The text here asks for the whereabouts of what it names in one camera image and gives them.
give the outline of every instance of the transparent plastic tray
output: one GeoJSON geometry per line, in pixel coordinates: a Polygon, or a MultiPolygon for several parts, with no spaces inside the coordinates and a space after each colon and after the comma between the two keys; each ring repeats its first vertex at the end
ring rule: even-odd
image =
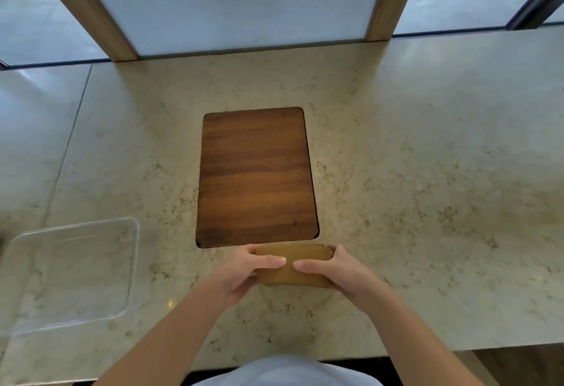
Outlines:
{"type": "Polygon", "coordinates": [[[0,258],[0,333],[125,313],[137,262],[133,218],[46,228],[13,238],[0,258]]]}

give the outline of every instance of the countertop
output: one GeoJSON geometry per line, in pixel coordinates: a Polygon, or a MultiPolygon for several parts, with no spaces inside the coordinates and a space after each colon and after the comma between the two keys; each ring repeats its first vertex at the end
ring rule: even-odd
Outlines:
{"type": "MultiPolygon", "coordinates": [[[[564,341],[564,28],[552,27],[93,65],[45,225],[136,218],[131,305],[13,337],[0,384],[100,376],[219,265],[228,249],[194,242],[202,118],[281,106],[305,112],[319,243],[342,243],[453,350],[564,341]]],[[[385,349],[337,292],[256,287],[194,369],[277,353],[385,349]]]]}

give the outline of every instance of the brown cardboard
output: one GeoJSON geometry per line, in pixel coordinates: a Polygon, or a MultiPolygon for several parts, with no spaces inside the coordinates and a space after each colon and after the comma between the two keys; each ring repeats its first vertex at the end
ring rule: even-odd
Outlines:
{"type": "Polygon", "coordinates": [[[320,244],[278,244],[270,243],[257,247],[257,255],[277,255],[286,257],[286,265],[281,268],[261,268],[257,270],[258,280],[268,287],[273,285],[309,285],[330,288],[332,282],[323,275],[301,273],[293,262],[297,260],[330,260],[333,250],[320,244]]]}

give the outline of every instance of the rectangular cutout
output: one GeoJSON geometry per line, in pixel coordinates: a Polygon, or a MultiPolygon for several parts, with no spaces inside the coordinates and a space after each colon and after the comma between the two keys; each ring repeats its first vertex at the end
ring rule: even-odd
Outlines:
{"type": "Polygon", "coordinates": [[[204,116],[196,244],[213,248],[318,234],[303,110],[204,116]]]}

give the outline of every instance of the person's right hand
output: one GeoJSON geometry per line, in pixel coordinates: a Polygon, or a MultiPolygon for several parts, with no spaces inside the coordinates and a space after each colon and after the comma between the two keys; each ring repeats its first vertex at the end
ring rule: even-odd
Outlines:
{"type": "Polygon", "coordinates": [[[372,271],[352,255],[343,245],[335,247],[333,258],[328,261],[298,260],[294,268],[303,273],[327,276],[358,309],[366,312],[375,292],[386,288],[372,271]]]}

